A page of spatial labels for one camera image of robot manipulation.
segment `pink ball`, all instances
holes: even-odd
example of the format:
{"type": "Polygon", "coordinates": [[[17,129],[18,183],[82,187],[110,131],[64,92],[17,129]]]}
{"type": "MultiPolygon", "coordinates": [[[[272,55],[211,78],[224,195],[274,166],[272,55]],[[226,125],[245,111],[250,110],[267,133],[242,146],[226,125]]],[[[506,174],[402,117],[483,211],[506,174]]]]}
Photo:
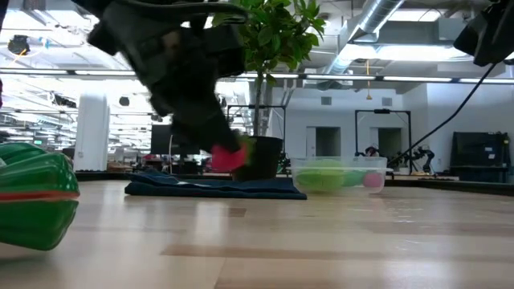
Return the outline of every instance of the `pink ball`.
{"type": "Polygon", "coordinates": [[[364,176],[362,185],[366,188],[378,188],[382,186],[383,176],[381,173],[367,173],[364,176]]]}

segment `clear plastic container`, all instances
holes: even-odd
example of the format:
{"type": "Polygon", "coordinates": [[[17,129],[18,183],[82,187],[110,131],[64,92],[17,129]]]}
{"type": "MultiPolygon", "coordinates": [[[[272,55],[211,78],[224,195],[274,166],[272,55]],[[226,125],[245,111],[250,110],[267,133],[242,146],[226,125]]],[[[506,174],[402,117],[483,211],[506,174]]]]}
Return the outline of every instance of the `clear plastic container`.
{"type": "Polygon", "coordinates": [[[389,170],[384,157],[291,159],[293,183],[302,193],[379,193],[389,170]]]}

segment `dark blue cloth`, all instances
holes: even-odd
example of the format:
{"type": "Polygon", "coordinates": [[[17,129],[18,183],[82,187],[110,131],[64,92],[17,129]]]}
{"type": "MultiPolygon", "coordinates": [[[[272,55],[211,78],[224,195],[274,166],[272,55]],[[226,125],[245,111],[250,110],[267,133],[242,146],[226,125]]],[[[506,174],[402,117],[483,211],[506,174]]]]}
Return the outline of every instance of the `dark blue cloth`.
{"type": "Polygon", "coordinates": [[[156,197],[233,197],[307,200],[289,178],[263,181],[182,180],[164,173],[133,174],[125,193],[156,197]]]}

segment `air duct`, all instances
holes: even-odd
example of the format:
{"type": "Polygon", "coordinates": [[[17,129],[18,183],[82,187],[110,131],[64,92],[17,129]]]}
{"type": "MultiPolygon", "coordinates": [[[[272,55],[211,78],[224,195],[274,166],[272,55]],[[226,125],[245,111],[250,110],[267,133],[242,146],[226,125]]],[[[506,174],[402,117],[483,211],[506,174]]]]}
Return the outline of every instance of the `air duct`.
{"type": "MultiPolygon", "coordinates": [[[[346,43],[354,39],[367,39],[369,41],[376,41],[378,38],[378,31],[393,13],[403,4],[405,0],[368,0],[362,13],[357,17],[345,21],[341,28],[339,38],[340,50],[339,55],[330,63],[325,69],[326,74],[343,74],[354,59],[346,59],[343,54],[345,53],[346,43]]],[[[317,84],[317,88],[324,91],[329,88],[340,88],[341,83],[334,81],[324,81],[317,84]]]]}

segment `black pot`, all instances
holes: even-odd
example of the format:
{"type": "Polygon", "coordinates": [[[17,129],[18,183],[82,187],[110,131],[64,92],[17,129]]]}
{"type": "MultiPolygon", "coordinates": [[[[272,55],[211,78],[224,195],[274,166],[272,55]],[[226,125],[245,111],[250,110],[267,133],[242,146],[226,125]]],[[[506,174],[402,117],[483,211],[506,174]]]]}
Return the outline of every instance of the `black pot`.
{"type": "Polygon", "coordinates": [[[232,172],[234,181],[266,180],[276,177],[282,140],[269,136],[251,136],[255,140],[249,165],[232,172]]]}

